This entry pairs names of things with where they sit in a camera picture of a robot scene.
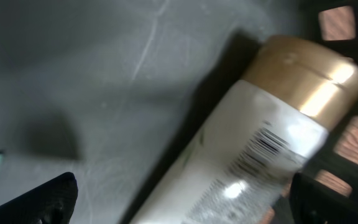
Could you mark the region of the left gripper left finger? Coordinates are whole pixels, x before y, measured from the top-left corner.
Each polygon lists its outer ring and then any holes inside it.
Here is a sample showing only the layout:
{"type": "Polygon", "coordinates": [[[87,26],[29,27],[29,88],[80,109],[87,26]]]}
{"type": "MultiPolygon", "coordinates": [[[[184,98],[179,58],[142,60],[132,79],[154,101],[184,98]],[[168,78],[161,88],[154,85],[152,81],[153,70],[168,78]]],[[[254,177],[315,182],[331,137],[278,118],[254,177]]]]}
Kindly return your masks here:
{"type": "Polygon", "coordinates": [[[0,206],[0,224],[69,223],[78,186],[75,176],[65,172],[0,206]]]}

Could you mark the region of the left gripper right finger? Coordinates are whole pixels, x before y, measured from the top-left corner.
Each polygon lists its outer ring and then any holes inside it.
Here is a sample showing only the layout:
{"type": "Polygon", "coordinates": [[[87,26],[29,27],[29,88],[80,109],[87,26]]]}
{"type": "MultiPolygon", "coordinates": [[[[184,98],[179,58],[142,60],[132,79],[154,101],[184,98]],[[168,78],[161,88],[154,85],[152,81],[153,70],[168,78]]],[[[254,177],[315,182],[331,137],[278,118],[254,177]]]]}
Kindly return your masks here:
{"type": "Polygon", "coordinates": [[[293,177],[289,202],[296,224],[358,224],[358,204],[302,173],[293,177]]]}

